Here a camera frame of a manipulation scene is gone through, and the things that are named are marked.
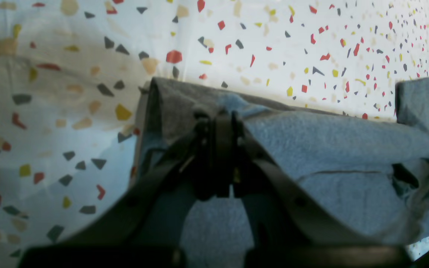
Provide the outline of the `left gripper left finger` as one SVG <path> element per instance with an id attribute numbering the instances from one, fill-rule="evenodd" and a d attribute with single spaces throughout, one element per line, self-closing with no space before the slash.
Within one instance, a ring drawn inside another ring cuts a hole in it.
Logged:
<path id="1" fill-rule="evenodd" d="M 95 223 L 24 257 L 182 257 L 178 243 L 189 210 L 215 194 L 215 122 L 203 112 L 195 119 L 194 129 Z"/>

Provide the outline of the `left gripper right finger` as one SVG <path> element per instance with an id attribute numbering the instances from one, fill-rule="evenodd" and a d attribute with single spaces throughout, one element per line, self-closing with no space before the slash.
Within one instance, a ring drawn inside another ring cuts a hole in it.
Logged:
<path id="1" fill-rule="evenodd" d="M 230 177 L 243 200 L 256 247 L 248 257 L 400 257 L 331 217 L 281 171 L 236 112 L 229 117 Z"/>

